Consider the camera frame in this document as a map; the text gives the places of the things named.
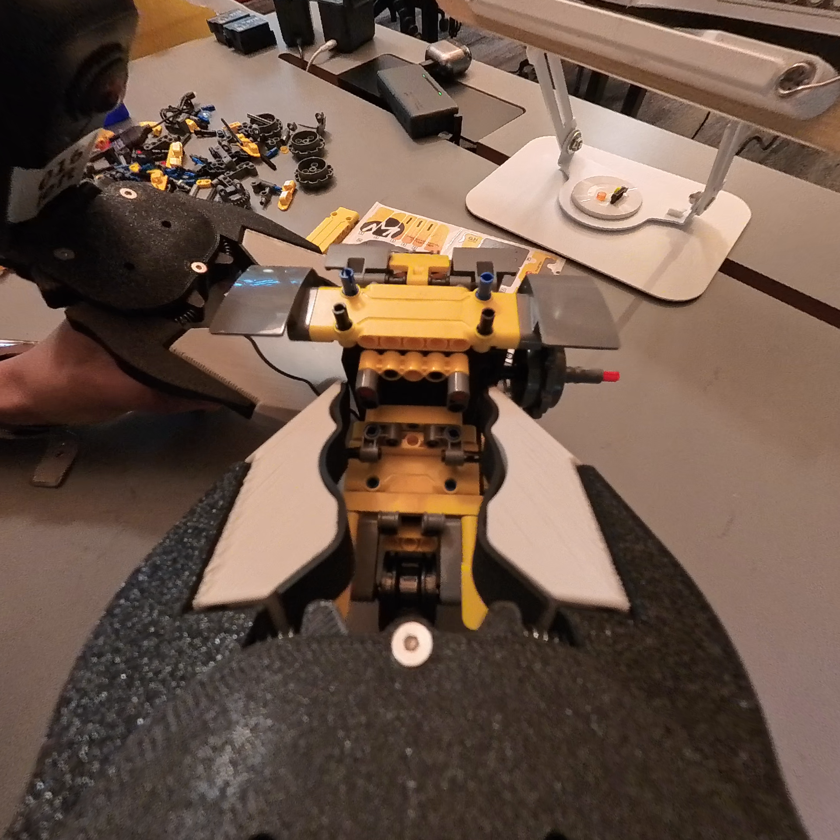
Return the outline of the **round silver metal object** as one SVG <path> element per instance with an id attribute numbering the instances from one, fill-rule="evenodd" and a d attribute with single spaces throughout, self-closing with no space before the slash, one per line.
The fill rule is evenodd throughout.
<path id="1" fill-rule="evenodd" d="M 472 63 L 467 45 L 456 39 L 441 39 L 426 47 L 422 67 L 441 84 L 456 81 L 465 75 Z"/>

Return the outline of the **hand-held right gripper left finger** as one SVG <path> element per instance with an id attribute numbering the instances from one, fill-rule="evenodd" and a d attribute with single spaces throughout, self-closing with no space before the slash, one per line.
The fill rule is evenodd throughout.
<path id="1" fill-rule="evenodd" d="M 339 488 L 348 388 L 332 385 L 247 458 L 248 470 L 192 600 L 195 611 L 265 605 L 307 576 L 334 598 L 350 580 Z"/>

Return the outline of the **yellow grey toy brick vehicle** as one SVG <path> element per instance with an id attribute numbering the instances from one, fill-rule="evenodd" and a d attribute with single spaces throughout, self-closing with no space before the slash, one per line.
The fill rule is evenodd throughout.
<path id="1" fill-rule="evenodd" d="M 567 349 L 614 350 L 601 292 L 586 277 L 529 274 L 500 291 L 487 262 L 463 278 L 444 255 L 334 246 L 325 266 L 256 267 L 219 306 L 211 331 L 248 340 L 336 345 L 348 388 L 346 466 L 339 489 L 350 580 L 338 596 L 374 603 L 381 625 L 402 614 L 434 621 L 461 609 L 477 628 L 482 404 L 493 386 L 538 423 L 568 384 L 616 382 L 618 373 L 570 367 Z M 299 625 L 325 573 L 267 604 L 278 629 Z M 216 607 L 235 608 L 230 606 Z"/>

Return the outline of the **pile of loose toy brick parts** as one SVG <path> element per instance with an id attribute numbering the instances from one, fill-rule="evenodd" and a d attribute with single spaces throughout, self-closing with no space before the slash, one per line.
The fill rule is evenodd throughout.
<path id="1" fill-rule="evenodd" d="M 108 116 L 83 178 L 128 185 L 145 183 L 163 193 L 262 209 L 289 209 L 295 195 L 320 193 L 333 183 L 327 159 L 326 117 L 314 125 L 283 122 L 271 112 L 226 121 L 212 104 L 186 92 L 152 121 L 117 122 L 125 107 Z"/>

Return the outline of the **yellow grey sticker sheet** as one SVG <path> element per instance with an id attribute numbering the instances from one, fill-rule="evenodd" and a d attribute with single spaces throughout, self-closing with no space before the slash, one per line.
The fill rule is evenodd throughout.
<path id="1" fill-rule="evenodd" d="M 558 276 L 565 258 L 467 227 L 376 203 L 344 240 L 346 245 L 377 243 L 394 250 L 442 254 L 463 278 L 477 280 L 476 262 L 490 264 L 499 291 L 514 292 L 529 274 Z"/>

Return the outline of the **white lamp stand base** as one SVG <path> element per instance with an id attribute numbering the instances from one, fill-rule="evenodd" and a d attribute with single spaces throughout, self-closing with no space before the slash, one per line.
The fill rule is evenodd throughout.
<path id="1" fill-rule="evenodd" d="M 838 149 L 838 2 L 440 6 L 527 47 L 553 128 L 478 184 L 468 210 L 654 298 L 698 298 L 739 239 L 751 213 L 723 186 L 753 129 Z M 726 117 L 706 180 L 585 142 L 562 59 Z"/>

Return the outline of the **yellow toy brick panel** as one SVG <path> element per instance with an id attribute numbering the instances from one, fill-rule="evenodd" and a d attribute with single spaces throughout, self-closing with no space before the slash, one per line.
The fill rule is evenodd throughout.
<path id="1" fill-rule="evenodd" d="M 306 236 L 306 240 L 325 255 L 332 245 L 342 243 L 359 221 L 358 212 L 339 206 Z"/>

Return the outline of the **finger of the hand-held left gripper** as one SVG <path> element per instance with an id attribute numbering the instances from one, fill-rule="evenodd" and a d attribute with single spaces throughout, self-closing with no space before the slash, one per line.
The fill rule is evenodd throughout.
<path id="1" fill-rule="evenodd" d="M 174 352 L 182 337 L 207 333 L 206 329 L 190 328 L 164 318 L 152 318 L 151 379 L 164 391 L 176 396 L 202 399 L 225 406 L 245 418 L 251 418 L 256 403 L 252 396 L 203 364 L 195 364 Z"/>
<path id="2" fill-rule="evenodd" d="M 234 242 L 235 260 L 247 256 L 252 265 L 325 270 L 325 257 L 314 244 L 252 210 L 221 210 L 219 232 Z"/>

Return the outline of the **black charger block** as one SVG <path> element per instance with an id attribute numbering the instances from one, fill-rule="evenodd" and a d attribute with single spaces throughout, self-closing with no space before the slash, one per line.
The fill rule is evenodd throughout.
<path id="1" fill-rule="evenodd" d="M 350 53 L 375 36 L 375 1 L 318 1 L 325 40 L 335 40 L 340 53 Z"/>
<path id="2" fill-rule="evenodd" d="M 290 49 L 313 45 L 315 35 L 310 2 L 275 0 L 272 3 L 284 44 Z"/>

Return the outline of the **person's left hand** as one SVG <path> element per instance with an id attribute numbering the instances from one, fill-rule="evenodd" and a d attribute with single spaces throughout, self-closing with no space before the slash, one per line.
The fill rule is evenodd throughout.
<path id="1" fill-rule="evenodd" d="M 4 426 L 97 424 L 126 413 L 214 410 L 127 375 L 96 342 L 63 322 L 33 349 L 1 363 Z"/>

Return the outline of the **black power adapter box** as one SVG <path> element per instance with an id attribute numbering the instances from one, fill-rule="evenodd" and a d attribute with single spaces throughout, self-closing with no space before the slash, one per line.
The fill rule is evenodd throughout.
<path id="1" fill-rule="evenodd" d="M 421 65 L 404 64 L 377 71 L 376 86 L 386 105 L 413 140 L 448 134 L 460 138 L 458 104 Z"/>

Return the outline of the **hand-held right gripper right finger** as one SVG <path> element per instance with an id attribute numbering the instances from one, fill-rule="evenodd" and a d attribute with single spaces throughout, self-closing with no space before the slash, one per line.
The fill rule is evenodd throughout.
<path id="1" fill-rule="evenodd" d="M 482 410 L 481 601 L 514 603 L 522 617 L 628 613 L 577 459 L 497 387 Z"/>

